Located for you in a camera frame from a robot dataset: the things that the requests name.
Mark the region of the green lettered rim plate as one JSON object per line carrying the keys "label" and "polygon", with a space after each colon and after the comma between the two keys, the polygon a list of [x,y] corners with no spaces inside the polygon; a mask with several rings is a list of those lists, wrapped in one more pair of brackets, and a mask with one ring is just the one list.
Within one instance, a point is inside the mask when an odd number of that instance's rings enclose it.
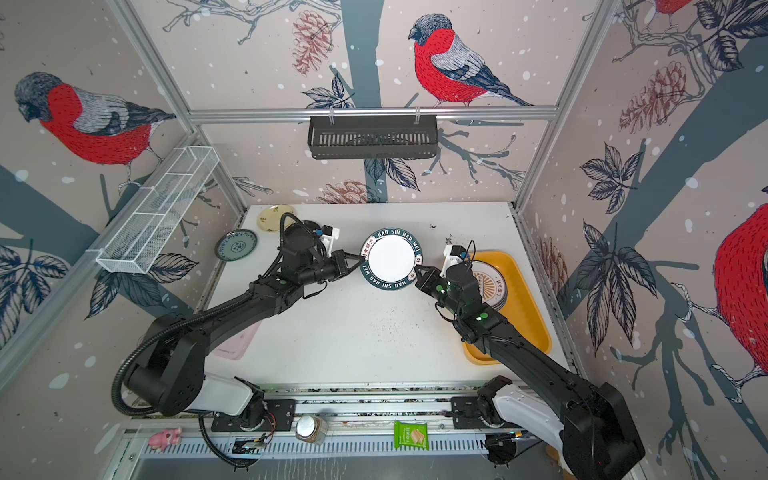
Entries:
{"label": "green lettered rim plate", "polygon": [[363,243],[360,267],[363,278],[374,288],[396,291],[416,279],[415,267],[423,263],[423,249],[407,230],[387,227],[373,232]]}

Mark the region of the orange sunburst plate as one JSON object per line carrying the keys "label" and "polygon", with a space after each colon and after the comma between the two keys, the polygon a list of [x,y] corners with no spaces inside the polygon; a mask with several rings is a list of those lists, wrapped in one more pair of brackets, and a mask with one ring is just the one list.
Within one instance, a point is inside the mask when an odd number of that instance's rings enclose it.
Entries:
{"label": "orange sunburst plate", "polygon": [[501,272],[482,261],[474,261],[472,271],[477,279],[483,301],[496,310],[502,309],[507,302],[508,289]]}

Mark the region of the yellow small plate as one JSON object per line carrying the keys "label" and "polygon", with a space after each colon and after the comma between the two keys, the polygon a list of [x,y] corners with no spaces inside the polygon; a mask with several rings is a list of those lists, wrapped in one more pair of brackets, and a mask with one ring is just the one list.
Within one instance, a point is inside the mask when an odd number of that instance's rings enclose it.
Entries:
{"label": "yellow small plate", "polygon": [[293,223],[291,215],[294,214],[295,208],[290,205],[273,205],[257,215],[257,226],[266,232],[278,232],[280,226],[288,227]]}

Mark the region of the black small plate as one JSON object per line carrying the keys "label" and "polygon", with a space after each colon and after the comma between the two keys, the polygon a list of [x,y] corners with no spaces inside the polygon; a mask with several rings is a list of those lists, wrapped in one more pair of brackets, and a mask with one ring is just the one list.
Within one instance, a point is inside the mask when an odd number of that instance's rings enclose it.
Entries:
{"label": "black small plate", "polygon": [[313,235],[320,237],[323,234],[322,227],[314,221],[305,220],[303,224],[312,231]]}

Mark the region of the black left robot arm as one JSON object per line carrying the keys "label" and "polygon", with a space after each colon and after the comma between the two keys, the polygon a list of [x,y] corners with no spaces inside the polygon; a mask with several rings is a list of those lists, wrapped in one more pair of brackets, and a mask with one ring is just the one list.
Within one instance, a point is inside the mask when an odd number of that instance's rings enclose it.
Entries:
{"label": "black left robot arm", "polygon": [[230,338],[308,298],[306,286],[325,286],[364,263],[362,255],[329,251],[323,241],[327,232],[291,224],[280,232],[276,258],[243,294],[187,319],[157,318],[115,374],[114,408],[132,417],[173,417],[186,412],[240,416],[259,406],[255,384],[206,373],[206,359]]}

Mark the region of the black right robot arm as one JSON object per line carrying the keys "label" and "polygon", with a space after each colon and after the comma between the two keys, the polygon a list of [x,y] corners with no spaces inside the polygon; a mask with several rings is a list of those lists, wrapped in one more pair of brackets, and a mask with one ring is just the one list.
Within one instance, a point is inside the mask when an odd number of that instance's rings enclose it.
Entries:
{"label": "black right robot arm", "polygon": [[511,370],[531,394],[508,383],[491,398],[496,422],[514,423],[555,448],[563,468],[578,479],[622,479],[645,447],[622,394],[596,386],[535,347],[500,312],[482,300],[471,267],[415,268],[417,288],[453,315],[461,339]]}

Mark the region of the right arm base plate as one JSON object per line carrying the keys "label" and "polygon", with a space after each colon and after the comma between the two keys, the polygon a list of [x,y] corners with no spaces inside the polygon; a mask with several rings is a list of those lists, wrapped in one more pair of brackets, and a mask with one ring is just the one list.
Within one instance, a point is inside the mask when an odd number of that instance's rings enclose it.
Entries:
{"label": "right arm base plate", "polygon": [[484,397],[452,397],[450,418],[454,428],[459,430],[497,429],[502,426],[492,404]]}

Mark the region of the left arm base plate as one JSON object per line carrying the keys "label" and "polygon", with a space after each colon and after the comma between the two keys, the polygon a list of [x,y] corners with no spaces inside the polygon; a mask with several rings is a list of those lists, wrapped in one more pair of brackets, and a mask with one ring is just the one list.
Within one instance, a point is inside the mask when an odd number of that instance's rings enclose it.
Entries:
{"label": "left arm base plate", "polygon": [[293,399],[257,399],[239,415],[217,412],[211,429],[215,433],[287,432],[291,430],[295,410]]}

